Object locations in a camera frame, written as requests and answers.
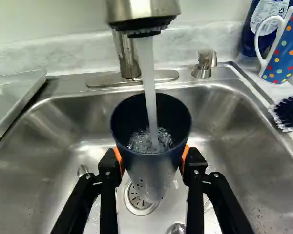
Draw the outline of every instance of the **faucet head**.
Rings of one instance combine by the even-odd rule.
[[[129,38],[154,36],[179,15],[178,0],[106,0],[107,23]]]

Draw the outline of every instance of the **cup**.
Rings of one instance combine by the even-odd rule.
[[[172,148],[157,154],[142,154],[128,149],[132,134],[149,127],[144,93],[122,101],[111,118],[111,131],[122,162],[138,195],[158,202],[174,179],[191,129],[187,107],[175,97],[156,93],[158,127],[165,128],[173,140]]]
[[[269,21],[278,23],[278,30],[267,58],[263,59],[258,48],[258,37]],[[261,64],[259,77],[273,84],[286,82],[293,75],[293,6],[288,9],[285,18],[281,16],[266,18],[256,31],[254,43]]]

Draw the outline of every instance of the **bottle label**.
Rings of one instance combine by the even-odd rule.
[[[285,17],[289,4],[290,0],[260,0],[251,18],[252,32],[255,34],[261,22],[263,22],[263,20],[267,17],[277,15]],[[268,35],[277,28],[278,21],[271,20],[268,23],[265,23],[259,35]]]

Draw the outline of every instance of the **running water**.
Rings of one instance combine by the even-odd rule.
[[[165,128],[158,128],[158,147],[153,147],[151,143],[150,129],[134,132],[128,143],[128,149],[142,154],[161,153],[172,148],[171,135]]]
[[[156,112],[156,92],[153,59],[153,37],[136,39],[138,60],[146,96],[146,109],[150,124],[150,138],[152,147],[159,148],[158,126]]]

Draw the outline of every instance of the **polka dot mug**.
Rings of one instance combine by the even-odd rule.
[[[263,59],[258,49],[258,37],[268,21],[278,23],[278,31],[267,58]],[[281,16],[266,18],[256,31],[254,43],[262,67],[259,77],[273,84],[287,81],[293,75],[293,6],[289,8],[285,18]]]

